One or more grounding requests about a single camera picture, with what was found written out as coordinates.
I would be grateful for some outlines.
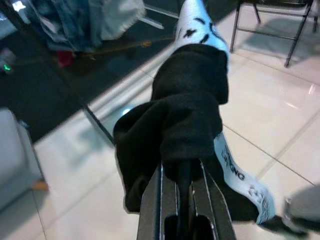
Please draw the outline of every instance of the white cushion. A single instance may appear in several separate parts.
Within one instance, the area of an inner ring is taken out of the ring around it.
[[[17,175],[27,164],[25,150],[15,116],[0,109],[0,187]]]

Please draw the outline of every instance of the sock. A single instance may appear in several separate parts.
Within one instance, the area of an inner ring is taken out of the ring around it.
[[[229,61],[229,48],[209,17],[203,0],[185,0],[175,34],[175,49],[189,44],[204,44],[224,51]]]
[[[272,195],[235,163],[223,132],[214,139],[214,151],[219,164],[214,161],[215,172],[212,177],[226,198],[232,219],[248,221],[256,217],[256,223],[261,224],[273,218],[276,210]]]

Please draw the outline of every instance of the floor tile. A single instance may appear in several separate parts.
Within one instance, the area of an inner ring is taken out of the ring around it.
[[[320,109],[320,86],[249,61],[229,78],[223,123],[275,157]]]
[[[116,169],[114,148],[80,112],[35,146],[48,193],[36,192],[44,226],[50,225]]]
[[[253,177],[274,160],[263,151],[225,127],[223,129],[235,162]]]
[[[42,232],[40,235],[36,236],[32,240],[47,240],[45,234]]]
[[[300,18],[293,16],[260,13],[260,17],[261,25],[259,26],[253,7],[245,6],[240,12],[239,26],[266,33],[294,36],[300,24]],[[228,44],[231,42],[234,20],[235,12],[218,24],[218,29]],[[313,18],[309,18],[303,28],[289,68],[285,68],[284,64],[293,43],[292,40],[237,31],[235,52],[251,60],[320,84],[318,68],[320,65],[320,30],[313,33],[312,29]]]
[[[320,183],[320,117],[280,157],[286,166],[311,181]]]
[[[320,240],[320,235],[313,232],[308,237],[300,238],[290,234],[276,234],[252,223],[236,223],[233,228],[237,240]]]
[[[0,212],[1,240],[33,240],[41,233],[43,229],[31,191]]]
[[[290,171],[285,166],[276,162],[260,179],[274,197],[277,214],[282,214],[282,207],[285,197],[289,197],[295,192],[302,190],[311,184]],[[234,230],[238,240],[298,240],[299,238],[291,235],[280,235],[266,231],[255,224],[237,223]],[[311,233],[304,240],[319,240],[320,235]]]
[[[230,54],[228,76],[231,76],[236,71],[238,71],[246,62],[248,62],[247,58],[240,56],[238,54]]]
[[[294,35],[299,22],[296,19],[286,19],[286,22],[287,26],[279,27],[278,31],[289,29],[288,31]],[[281,19],[267,24],[278,26],[281,25],[279,23],[281,23]],[[260,38],[257,35],[252,35],[244,44],[254,52],[250,59],[320,85],[320,69],[318,67],[320,66],[320,31],[312,33],[311,28],[312,23],[306,25],[291,57],[289,68],[284,67],[284,64],[293,43],[291,40],[264,36],[263,41],[258,41],[257,39]]]
[[[118,172],[45,230],[47,240],[133,240],[139,216],[127,214]]]

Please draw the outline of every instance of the fabric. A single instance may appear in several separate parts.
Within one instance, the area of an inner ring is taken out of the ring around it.
[[[214,155],[213,139],[222,131],[219,104],[228,101],[226,63],[225,52],[207,45],[179,48],[154,78],[151,101],[117,121],[113,135],[129,211],[140,210],[144,189],[135,192],[159,163]]]
[[[93,52],[146,11],[142,0],[29,0],[26,14],[54,51]]]
[[[214,139],[214,152],[222,167],[224,182],[256,206],[259,212],[256,223],[261,224],[275,216],[276,209],[272,195],[264,185],[235,163],[223,132]]]
[[[178,49],[189,44],[212,46],[229,58],[229,47],[209,17],[203,0],[185,0],[180,11],[174,45]]]

